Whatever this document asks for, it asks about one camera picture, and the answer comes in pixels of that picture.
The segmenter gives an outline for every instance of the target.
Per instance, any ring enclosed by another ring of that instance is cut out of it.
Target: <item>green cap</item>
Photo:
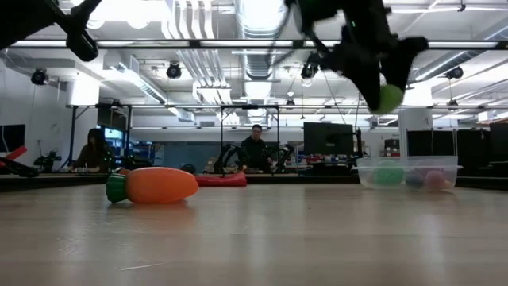
[[[111,174],[106,182],[106,195],[111,203],[119,203],[127,199],[125,192],[125,176]]]

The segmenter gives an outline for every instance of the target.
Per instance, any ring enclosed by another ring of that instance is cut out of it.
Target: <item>green ball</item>
[[[379,102],[379,108],[377,110],[371,110],[372,114],[385,115],[389,114],[395,108],[399,107],[404,100],[404,92],[400,88],[392,84],[387,84],[381,87],[379,90],[381,97]]]
[[[396,186],[404,180],[404,169],[396,168],[397,162],[392,160],[381,161],[379,167],[374,171],[374,184],[378,186]]]

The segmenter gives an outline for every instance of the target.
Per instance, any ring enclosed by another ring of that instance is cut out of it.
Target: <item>orange toy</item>
[[[128,199],[133,203],[173,203],[198,191],[191,174],[173,168],[140,168],[126,176],[112,174],[106,184],[111,203]]]

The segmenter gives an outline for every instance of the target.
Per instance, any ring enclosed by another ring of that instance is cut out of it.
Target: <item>clear plastic bin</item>
[[[455,187],[461,168],[456,156],[373,157],[356,163],[362,185],[374,189],[448,190]]]

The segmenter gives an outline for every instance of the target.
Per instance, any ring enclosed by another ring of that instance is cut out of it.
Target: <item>white wall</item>
[[[63,160],[67,159],[72,110],[66,107],[66,103],[67,92],[61,91],[59,95],[54,87],[37,87],[28,76],[6,68],[0,61],[0,125],[26,125],[25,146],[28,152],[18,158],[18,162],[33,165],[40,156],[38,140],[41,140],[44,156],[57,149],[57,154]],[[76,122],[74,159],[86,144],[88,130],[96,125],[96,110],[88,110]]]

